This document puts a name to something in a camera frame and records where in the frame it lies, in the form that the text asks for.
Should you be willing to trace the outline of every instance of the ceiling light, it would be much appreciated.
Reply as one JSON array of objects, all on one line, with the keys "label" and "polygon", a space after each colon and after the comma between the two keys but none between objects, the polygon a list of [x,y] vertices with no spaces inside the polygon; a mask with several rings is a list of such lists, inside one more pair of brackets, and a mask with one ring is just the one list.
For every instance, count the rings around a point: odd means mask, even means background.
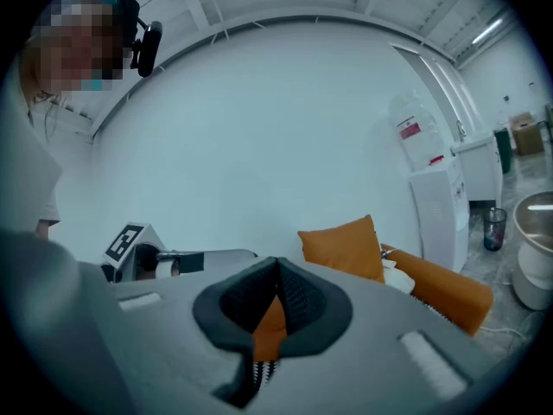
[{"label": "ceiling light", "polygon": [[553,204],[532,204],[528,207],[529,211],[553,211]]},{"label": "ceiling light", "polygon": [[503,22],[502,18],[496,20],[490,26],[484,29],[484,31],[473,40],[473,44],[478,43],[480,40],[482,40],[486,35],[496,29],[501,24],[501,22]]}]

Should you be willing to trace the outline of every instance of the metal rod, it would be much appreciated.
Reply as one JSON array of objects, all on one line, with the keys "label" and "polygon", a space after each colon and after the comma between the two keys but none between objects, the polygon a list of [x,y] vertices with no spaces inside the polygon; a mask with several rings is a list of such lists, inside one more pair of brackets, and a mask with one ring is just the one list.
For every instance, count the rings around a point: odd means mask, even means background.
[{"label": "metal rod", "polygon": [[143,27],[144,30],[148,28],[148,25],[138,18],[138,24]]},{"label": "metal rod", "polygon": [[213,4],[215,5],[215,9],[217,10],[217,15],[219,16],[219,19],[221,20],[221,24],[223,25],[223,30],[225,31],[226,39],[231,40],[231,37],[228,36],[228,32],[226,32],[225,20],[223,20],[223,15],[221,14],[221,10],[219,9],[217,0],[213,0]]}]

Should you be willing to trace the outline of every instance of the orange pillow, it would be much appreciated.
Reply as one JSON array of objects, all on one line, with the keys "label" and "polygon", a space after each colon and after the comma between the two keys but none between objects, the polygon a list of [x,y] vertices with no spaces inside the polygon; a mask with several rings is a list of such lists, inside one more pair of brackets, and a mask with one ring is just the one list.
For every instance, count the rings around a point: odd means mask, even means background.
[{"label": "orange pillow", "polygon": [[284,309],[278,297],[273,299],[252,336],[254,341],[254,361],[278,360],[280,343],[287,336]]},{"label": "orange pillow", "polygon": [[384,282],[380,246],[370,215],[323,231],[300,231],[305,260]]}]

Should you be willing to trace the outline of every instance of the red label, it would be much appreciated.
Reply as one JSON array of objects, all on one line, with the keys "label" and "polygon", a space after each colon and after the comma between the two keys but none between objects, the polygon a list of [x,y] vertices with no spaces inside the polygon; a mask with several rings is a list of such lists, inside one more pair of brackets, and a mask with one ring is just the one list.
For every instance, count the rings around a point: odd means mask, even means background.
[{"label": "red label", "polygon": [[403,140],[405,140],[405,138],[409,138],[409,137],[411,137],[415,134],[418,134],[420,131],[421,131],[421,128],[418,125],[418,123],[414,123],[414,124],[410,124],[409,126],[403,128],[399,132],[399,135],[401,136],[401,138]]},{"label": "red label", "polygon": [[437,156],[436,158],[432,158],[432,160],[430,160],[430,164],[440,162],[441,160],[443,160],[443,156]]}]

